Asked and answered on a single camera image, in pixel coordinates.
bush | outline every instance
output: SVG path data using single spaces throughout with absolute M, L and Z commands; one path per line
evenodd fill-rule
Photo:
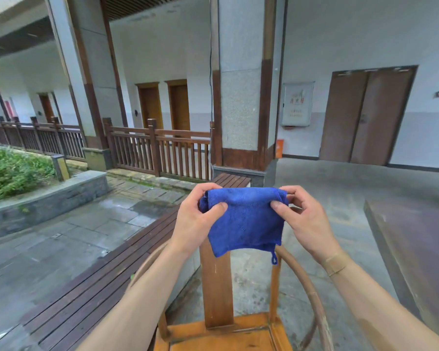
M 52 161 L 0 148 L 0 199 L 30 192 L 55 177 Z

person's left hand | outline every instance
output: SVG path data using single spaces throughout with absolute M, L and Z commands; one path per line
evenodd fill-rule
M 177 212 L 176 226 L 172 233 L 172 248 L 189 257 L 206 239 L 211 226 L 226 212 L 225 202 L 214 205 L 208 212 L 199 211 L 199 200 L 213 188 L 222 188 L 216 183 L 199 183 L 181 203 Z

wall sign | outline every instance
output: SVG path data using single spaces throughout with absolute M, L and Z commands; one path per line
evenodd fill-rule
M 281 125 L 307 127 L 312 112 L 314 82 L 296 82 L 285 86 L 285 104 Z

blue towel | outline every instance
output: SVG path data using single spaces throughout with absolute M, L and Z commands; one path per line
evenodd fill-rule
M 275 245 L 281 245 L 284 220 L 270 207 L 271 201 L 288 205 L 286 191 L 271 187 L 217 188 L 205 192 L 199 209 L 205 213 L 219 202 L 228 210 L 211 227 L 208 239 L 213 253 L 220 257 L 228 251 L 255 248 L 269 251 L 276 265 Z

orange trash bin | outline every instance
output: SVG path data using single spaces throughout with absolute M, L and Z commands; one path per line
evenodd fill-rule
M 276 153 L 275 157 L 277 159 L 281 159 L 283 157 L 283 143 L 285 142 L 284 139 L 277 139 L 277 146 L 276 146 Z

